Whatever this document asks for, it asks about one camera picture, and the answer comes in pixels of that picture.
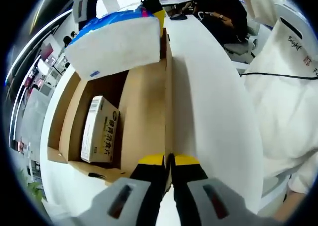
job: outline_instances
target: black cable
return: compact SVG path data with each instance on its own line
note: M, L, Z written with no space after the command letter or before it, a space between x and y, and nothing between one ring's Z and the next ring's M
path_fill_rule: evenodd
M249 73L240 74L241 77L243 75L271 75L271 76L286 77L286 78L297 78L297 79L304 79L304 80L318 80L318 77L300 77L300 76L280 75L280 74L264 73L264 72L249 72Z

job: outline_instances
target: white wall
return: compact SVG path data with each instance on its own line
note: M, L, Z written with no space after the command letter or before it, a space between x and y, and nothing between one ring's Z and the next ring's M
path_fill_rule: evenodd
M97 0L96 5L96 17L102 18L108 13L107 8L105 7L103 0Z
M120 9L117 0L102 0L108 13L116 12Z
M60 45L61 48L64 47L63 38L65 36L71 37L71 32L74 31L78 33L79 27L74 21L73 14L71 13L65 21L61 24L61 26L58 28L58 30L54 34L54 38L57 41L57 43Z
M53 52L51 53L51 55L54 56L55 59L57 59L62 47L58 44L58 42L55 40L55 38L52 35L49 35L44 41L43 41L44 45L48 45L51 44L52 48L53 48Z

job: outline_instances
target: white jacket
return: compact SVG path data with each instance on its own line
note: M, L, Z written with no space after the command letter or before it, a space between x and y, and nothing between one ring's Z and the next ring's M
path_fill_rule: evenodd
M310 59L294 33L277 18L274 4L284 0L250 0L256 21L274 26L248 72L316 77L318 62ZM301 165L289 182L291 190L307 193L318 172L318 80L267 75L242 77L260 123L265 177Z

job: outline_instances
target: office chair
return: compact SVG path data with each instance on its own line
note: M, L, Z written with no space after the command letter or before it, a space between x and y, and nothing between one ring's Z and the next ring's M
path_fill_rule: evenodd
M249 14L247 14L247 37L246 41L242 43L225 44L224 49L229 55L237 55L240 59L244 59L247 56L252 55L252 50L257 46L258 33L260 29L260 23L254 21Z

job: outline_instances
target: gray gripper part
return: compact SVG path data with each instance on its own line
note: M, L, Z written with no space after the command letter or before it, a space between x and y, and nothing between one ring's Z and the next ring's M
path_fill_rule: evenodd
M134 226L150 182L120 178L95 196L91 208L80 215L83 225ZM118 216L118 207L122 207Z
M75 23L87 21L88 0L73 0L72 12Z
M280 222L255 215L245 206L244 198L218 179L188 182L202 226L276 226ZM225 216L218 218L212 197L221 202Z

